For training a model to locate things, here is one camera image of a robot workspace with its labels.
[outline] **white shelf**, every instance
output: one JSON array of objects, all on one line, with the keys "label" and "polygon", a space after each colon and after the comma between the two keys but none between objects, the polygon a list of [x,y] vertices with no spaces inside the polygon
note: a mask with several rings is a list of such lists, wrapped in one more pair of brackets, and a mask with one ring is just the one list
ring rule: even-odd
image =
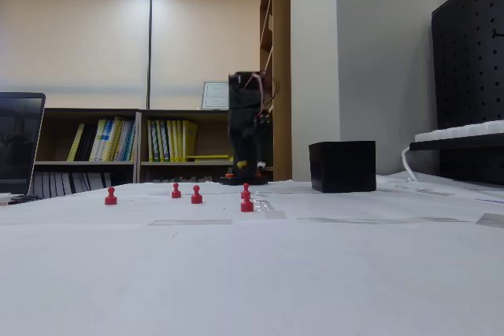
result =
[{"label": "white shelf", "polygon": [[35,165],[134,165],[134,161],[36,161]]},{"label": "white shelf", "polygon": [[233,165],[232,161],[182,161],[182,162],[170,162],[170,161],[143,161],[140,165],[165,165],[165,166],[202,166],[202,165],[214,165],[214,166],[228,166]]}]

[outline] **wall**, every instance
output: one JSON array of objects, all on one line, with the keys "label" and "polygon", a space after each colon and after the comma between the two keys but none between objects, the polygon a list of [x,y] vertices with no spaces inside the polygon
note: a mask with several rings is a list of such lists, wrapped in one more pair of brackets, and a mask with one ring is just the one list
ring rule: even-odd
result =
[{"label": "wall", "polygon": [[0,90],[144,107],[148,22],[148,0],[0,0]]},{"label": "wall", "polygon": [[338,37],[336,0],[291,0],[292,175],[297,181],[310,180],[310,144],[339,141]]},{"label": "wall", "polygon": [[414,135],[437,128],[430,24],[445,1],[338,0],[341,137],[376,140],[379,174],[403,170]]},{"label": "wall", "polygon": [[153,0],[152,109],[198,109],[205,81],[259,69],[261,0]]},{"label": "wall", "polygon": [[[152,109],[257,70],[260,0],[153,0]],[[0,0],[0,90],[48,107],[145,108],[149,0]]]}]

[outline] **black box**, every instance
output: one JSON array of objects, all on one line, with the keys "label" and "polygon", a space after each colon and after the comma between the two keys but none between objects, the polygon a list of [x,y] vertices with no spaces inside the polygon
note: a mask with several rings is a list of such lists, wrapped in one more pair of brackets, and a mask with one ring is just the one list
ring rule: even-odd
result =
[{"label": "black box", "polygon": [[312,188],[324,193],[376,190],[375,142],[319,142],[309,146]]}]

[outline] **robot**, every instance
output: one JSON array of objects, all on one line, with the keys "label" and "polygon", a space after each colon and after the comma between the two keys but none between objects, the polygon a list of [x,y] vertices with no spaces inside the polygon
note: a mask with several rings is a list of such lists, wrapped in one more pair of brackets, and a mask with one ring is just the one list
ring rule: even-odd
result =
[{"label": "robot", "polygon": [[229,76],[228,137],[235,151],[233,169],[220,183],[267,184],[265,143],[271,117],[265,109],[265,73],[237,72]]}]

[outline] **laptop screen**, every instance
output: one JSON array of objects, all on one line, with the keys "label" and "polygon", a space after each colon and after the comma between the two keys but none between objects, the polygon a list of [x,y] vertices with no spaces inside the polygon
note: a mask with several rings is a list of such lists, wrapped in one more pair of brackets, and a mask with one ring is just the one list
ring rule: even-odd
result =
[{"label": "laptop screen", "polygon": [[0,92],[0,193],[28,194],[45,100]]}]

